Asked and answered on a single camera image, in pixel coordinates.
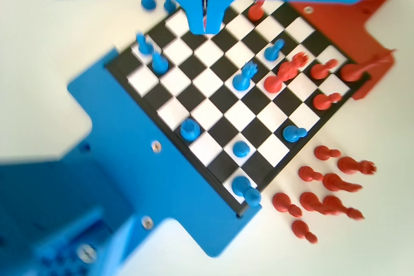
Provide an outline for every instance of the chessboard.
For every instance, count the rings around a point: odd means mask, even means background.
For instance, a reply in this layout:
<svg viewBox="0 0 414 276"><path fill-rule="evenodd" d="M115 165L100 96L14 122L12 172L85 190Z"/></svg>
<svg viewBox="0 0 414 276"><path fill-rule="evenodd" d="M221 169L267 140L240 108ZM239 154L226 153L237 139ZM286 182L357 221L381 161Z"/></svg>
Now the chessboard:
<svg viewBox="0 0 414 276"><path fill-rule="evenodd" d="M245 176L253 187L264 190L369 78L364 74L357 82L342 81L340 69L353 61L288 3L266 0L264 16L254 23L248 19L253 3L235 0L216 35L193 35L181 8L155 25L145 36L169 62L163 75L153 72L151 56L141 54L137 43L106 66L238 215L247 204L233 194L232 180ZM278 39L285 41L279 58L267 61L264 51ZM283 83L281 91L267 92L264 80L298 52L308 56L306 65ZM337 66L327 78L314 80L312 66L330 59L337 59ZM257 64L257 74L247 90L235 90L232 79L250 60ZM313 107L315 96L334 92L342 100L330 109ZM180 135L180 125L187 118L201 126L201 135L191 143ZM296 143L287 142L282 131L288 125L303 127L308 135ZM244 158L232 151L239 140L250 147Z"/></svg>

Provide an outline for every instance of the metal screw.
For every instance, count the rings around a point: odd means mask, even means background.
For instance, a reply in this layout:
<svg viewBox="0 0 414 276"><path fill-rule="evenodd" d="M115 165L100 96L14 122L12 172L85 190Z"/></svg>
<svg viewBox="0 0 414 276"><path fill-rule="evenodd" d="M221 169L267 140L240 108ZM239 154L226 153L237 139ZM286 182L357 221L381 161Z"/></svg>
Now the metal screw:
<svg viewBox="0 0 414 276"><path fill-rule="evenodd" d="M313 13L313 6L306 6L306 7L303 9L303 11L304 11L306 14L311 14L311 13Z"/></svg>
<svg viewBox="0 0 414 276"><path fill-rule="evenodd" d="M98 257L98 254L96 253L96 250L88 244L80 245L77 254L79 259L82 260L82 262L86 264L91 264L96 261L96 258Z"/></svg>
<svg viewBox="0 0 414 276"><path fill-rule="evenodd" d="M154 140L153 142L151 142L151 148L153 148L153 151L155 153L161 152L161 143L157 140Z"/></svg>
<svg viewBox="0 0 414 276"><path fill-rule="evenodd" d="M142 217L141 223L144 229L152 229L154 226L153 219L151 219L149 216Z"/></svg>

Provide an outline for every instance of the red pawn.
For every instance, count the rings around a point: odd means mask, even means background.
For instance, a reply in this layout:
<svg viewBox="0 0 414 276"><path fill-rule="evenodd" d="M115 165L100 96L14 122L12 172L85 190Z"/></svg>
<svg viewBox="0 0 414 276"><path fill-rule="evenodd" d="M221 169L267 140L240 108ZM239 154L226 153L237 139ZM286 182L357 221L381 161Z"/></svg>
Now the red pawn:
<svg viewBox="0 0 414 276"><path fill-rule="evenodd" d="M312 192L304 192L299 198L300 204L307 211L317 211L322 215L328 215L331 213L331 210L324 206L319 198Z"/></svg>
<svg viewBox="0 0 414 276"><path fill-rule="evenodd" d="M376 167L373 162L361 161L357 162L349 156L345 156L338 160L338 168L345 174L355 174L360 171L364 175L373 175L376 172Z"/></svg>
<svg viewBox="0 0 414 276"><path fill-rule="evenodd" d="M344 190L347 192L357 192L362 189L362 186L359 184L350 184L349 182L343 181L337 174L329 173L323 176L323 185L329 191L339 191Z"/></svg>
<svg viewBox="0 0 414 276"><path fill-rule="evenodd" d="M289 196L284 193L276 193L273 196L272 203L276 210L281 213L289 212L293 217L302 217L302 210L298 206L292 204Z"/></svg>
<svg viewBox="0 0 414 276"><path fill-rule="evenodd" d="M339 215L340 213L345 213L349 218L354 220L362 220L365 219L363 214L352 207L346 208L341 200L333 195L328 195L323 199L323 205L327 206L331 210L334 211L335 214Z"/></svg>
<svg viewBox="0 0 414 276"><path fill-rule="evenodd" d="M326 64L316 64L310 70L310 75L312 78L319 80L326 78L329 75L329 71L337 66L338 61L336 59L331 59L326 62Z"/></svg>
<svg viewBox="0 0 414 276"><path fill-rule="evenodd" d="M317 173L316 171L314 171L312 168L310 168L309 166L302 166L299 168L299 177L306 182L312 181L312 180L317 180L317 181L322 181L323 180L323 175L321 173Z"/></svg>
<svg viewBox="0 0 414 276"><path fill-rule="evenodd" d="M324 94L316 95L313 99L313 105L318 110L326 110L331 107L332 103L336 103L342 99L341 94L339 93L332 93L329 96Z"/></svg>
<svg viewBox="0 0 414 276"><path fill-rule="evenodd" d="M329 158L339 158L341 156L341 152L336 149L329 149L324 145L319 145L315 148L314 151L315 157L318 160L326 161Z"/></svg>
<svg viewBox="0 0 414 276"><path fill-rule="evenodd" d="M308 225L302 220L296 220L292 223L292 231L299 239L307 239L311 244L318 242L318 238L309 231Z"/></svg>

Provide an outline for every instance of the blue pawn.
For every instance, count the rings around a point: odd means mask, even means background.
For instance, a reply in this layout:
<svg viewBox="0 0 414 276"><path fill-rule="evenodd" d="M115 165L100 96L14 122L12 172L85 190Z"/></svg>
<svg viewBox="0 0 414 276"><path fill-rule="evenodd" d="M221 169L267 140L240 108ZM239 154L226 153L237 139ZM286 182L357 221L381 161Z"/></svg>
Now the blue pawn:
<svg viewBox="0 0 414 276"><path fill-rule="evenodd" d="M188 142L196 140L200 136L200 131L200 125L192 119L181 123L180 134Z"/></svg>
<svg viewBox="0 0 414 276"><path fill-rule="evenodd" d="M246 90L250 86L250 79L257 72L257 65L252 61L249 61L241 69L241 74L234 76L233 78L233 87L236 90Z"/></svg>
<svg viewBox="0 0 414 276"><path fill-rule="evenodd" d="M158 52L153 53L153 70L156 74L165 74L168 71L168 60Z"/></svg>
<svg viewBox="0 0 414 276"><path fill-rule="evenodd" d="M147 11L152 11L157 6L155 0L141 0L141 5Z"/></svg>
<svg viewBox="0 0 414 276"><path fill-rule="evenodd" d="M274 45L271 47L268 47L265 50L265 59L268 61L275 61L279 57L279 51L283 48L283 45L285 44L285 40L278 39Z"/></svg>
<svg viewBox="0 0 414 276"><path fill-rule="evenodd" d="M147 39L143 34L136 35L136 42L138 43L138 50L144 55L149 55L154 52L153 45L147 42Z"/></svg>
<svg viewBox="0 0 414 276"><path fill-rule="evenodd" d="M283 137L288 142L297 142L300 138L305 137L308 134L306 129L298 128L294 125L286 126L283 130Z"/></svg>
<svg viewBox="0 0 414 276"><path fill-rule="evenodd" d="M166 0L166 2L164 3L164 9L166 9L168 14L171 14L171 13L174 13L177 7L175 6L175 3L173 3L172 0Z"/></svg>
<svg viewBox="0 0 414 276"><path fill-rule="evenodd" d="M239 140L233 145L233 153L238 158L244 158L250 152L248 144L242 140Z"/></svg>
<svg viewBox="0 0 414 276"><path fill-rule="evenodd" d="M232 182L232 190L237 196L243 196L248 205L258 206L260 204L260 192L252 187L250 180L246 177L235 177Z"/></svg>

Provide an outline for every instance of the white table surface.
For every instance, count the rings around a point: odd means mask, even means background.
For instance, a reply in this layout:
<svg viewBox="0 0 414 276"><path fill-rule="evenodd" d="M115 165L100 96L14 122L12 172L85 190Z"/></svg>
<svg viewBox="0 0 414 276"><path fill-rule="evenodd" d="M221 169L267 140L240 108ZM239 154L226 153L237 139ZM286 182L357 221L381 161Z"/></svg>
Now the white table surface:
<svg viewBox="0 0 414 276"><path fill-rule="evenodd" d="M89 132L91 121L67 92L68 81L162 19L158 3L148 14L139 0L0 0L1 162L58 158ZM205 255L169 220L134 252L120 276L412 275L413 21L414 0L391 0L370 20L370 33L398 49L396 65L367 98L346 103L263 191L263 210L219 258ZM297 177L302 165L338 172L334 160L313 157L320 143L373 161L378 173L340 175L364 186L359 193L338 193L364 221L304 212L319 238L311 245L293 235L294 219L278 213L271 198L282 191L299 204L304 191L320 198L329 193Z"/></svg>

